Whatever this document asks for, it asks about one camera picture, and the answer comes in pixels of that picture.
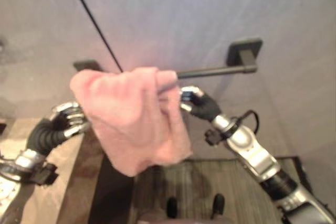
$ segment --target pink towel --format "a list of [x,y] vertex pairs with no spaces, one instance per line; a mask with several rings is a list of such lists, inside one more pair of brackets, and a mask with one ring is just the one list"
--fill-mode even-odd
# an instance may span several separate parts
[[149,166],[176,164],[191,155],[174,71],[83,70],[70,87],[121,173],[135,176]]

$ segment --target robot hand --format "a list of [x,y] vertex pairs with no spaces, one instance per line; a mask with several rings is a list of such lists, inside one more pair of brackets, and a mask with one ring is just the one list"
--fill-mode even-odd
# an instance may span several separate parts
[[195,86],[181,88],[181,109],[200,119],[211,122],[219,114],[220,108],[217,102]]
[[52,109],[33,129],[27,149],[47,156],[53,148],[90,127],[77,102],[67,102]]

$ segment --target wall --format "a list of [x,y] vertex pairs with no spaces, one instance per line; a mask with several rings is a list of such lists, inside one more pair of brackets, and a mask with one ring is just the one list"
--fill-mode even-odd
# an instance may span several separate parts
[[[300,155],[313,187],[335,208],[335,0],[85,0],[124,70],[218,67],[229,44],[261,37],[256,74],[198,78],[223,110],[255,109],[260,143]],[[195,157],[231,157],[204,143],[206,123],[187,123]]]
[[119,72],[79,0],[0,0],[0,12],[0,118],[39,118],[73,99],[74,61]]

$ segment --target person's foot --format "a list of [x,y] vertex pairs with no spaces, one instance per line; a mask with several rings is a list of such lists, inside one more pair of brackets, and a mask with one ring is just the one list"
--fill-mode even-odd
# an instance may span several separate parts
[[212,216],[223,215],[225,206],[225,198],[222,194],[216,194],[212,204]]
[[167,201],[166,208],[167,216],[171,219],[176,219],[177,217],[177,199],[175,197],[170,197]]

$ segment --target floor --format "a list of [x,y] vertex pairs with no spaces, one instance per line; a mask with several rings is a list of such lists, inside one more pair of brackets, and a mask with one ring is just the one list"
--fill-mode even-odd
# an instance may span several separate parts
[[[292,159],[280,162],[298,181]],[[165,209],[171,196],[178,200],[179,218],[209,219],[217,193],[225,196],[224,215],[234,223],[282,223],[268,196],[238,161],[231,160],[187,161],[168,168],[148,169],[135,179],[128,224],[136,223],[140,212],[158,206]]]

